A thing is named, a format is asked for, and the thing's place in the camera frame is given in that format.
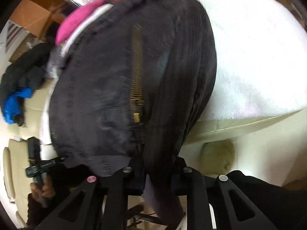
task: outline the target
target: black jacket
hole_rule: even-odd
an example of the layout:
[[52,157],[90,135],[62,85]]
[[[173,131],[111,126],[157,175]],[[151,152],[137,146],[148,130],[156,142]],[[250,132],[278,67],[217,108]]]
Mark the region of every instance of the black jacket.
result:
[[38,89],[43,82],[49,53],[53,45],[41,43],[25,52],[18,60],[9,65],[0,83],[0,107],[4,114],[4,105],[8,96],[19,88]]
[[[85,164],[108,176],[139,147],[152,181],[164,182],[215,75],[213,33],[198,1],[121,0],[66,56],[49,110],[56,151],[70,157],[68,167]],[[141,124],[133,117],[133,83],[142,86]]]

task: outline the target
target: white cloth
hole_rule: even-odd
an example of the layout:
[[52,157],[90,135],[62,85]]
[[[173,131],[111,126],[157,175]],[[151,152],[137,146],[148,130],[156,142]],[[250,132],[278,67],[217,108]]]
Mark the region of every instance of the white cloth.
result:
[[307,107],[307,34],[275,0],[199,0],[217,53],[200,120],[276,116]]
[[94,12],[86,18],[70,35],[70,37],[67,39],[67,42],[62,48],[61,55],[65,56],[70,48],[70,46],[74,43],[75,39],[79,36],[83,30],[90,25],[92,22],[96,21],[102,14],[107,12],[113,5],[112,4],[104,4],[97,9],[94,10]]
[[[106,11],[108,11],[113,5],[111,4],[105,4],[93,11],[93,13],[85,19],[70,35],[70,37],[67,39],[65,45],[62,47],[61,50],[61,56],[65,56],[70,48],[70,46],[73,44],[75,39],[78,37],[78,35],[92,22],[94,22],[96,19],[98,19],[102,14],[104,14]],[[51,137],[50,137],[50,127],[49,127],[49,103],[50,98],[53,93],[53,90],[56,86],[57,79],[53,80],[53,83],[50,86],[49,94],[46,99],[44,110],[41,118],[41,125],[40,125],[40,143],[42,145],[49,145],[51,144]]]

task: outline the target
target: blue cloth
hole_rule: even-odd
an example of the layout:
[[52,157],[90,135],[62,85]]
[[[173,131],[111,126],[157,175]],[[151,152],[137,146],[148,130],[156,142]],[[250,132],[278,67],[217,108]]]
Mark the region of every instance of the blue cloth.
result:
[[4,121],[8,124],[13,124],[14,117],[21,113],[17,97],[30,98],[33,89],[23,88],[20,91],[9,95],[4,105]]

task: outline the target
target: cardboard box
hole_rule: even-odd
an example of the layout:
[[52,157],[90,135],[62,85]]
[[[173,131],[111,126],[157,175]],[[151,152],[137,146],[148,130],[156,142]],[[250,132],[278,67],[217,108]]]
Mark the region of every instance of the cardboard box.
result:
[[65,4],[65,0],[22,0],[10,17],[15,24],[41,38],[51,20],[61,23],[64,18],[53,15]]

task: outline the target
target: grey cloth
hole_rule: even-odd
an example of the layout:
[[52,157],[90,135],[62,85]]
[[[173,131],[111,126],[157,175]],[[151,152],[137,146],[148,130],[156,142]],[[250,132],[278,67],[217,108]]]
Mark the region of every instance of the grey cloth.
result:
[[[143,125],[129,103],[134,26],[141,28]],[[89,25],[65,56],[50,101],[50,132],[67,167],[112,175],[144,149],[155,186],[168,186],[174,157],[214,87],[209,18],[196,0],[121,0]]]
[[64,58],[61,56],[62,46],[54,47],[50,51],[46,66],[47,78],[58,79],[65,66]]

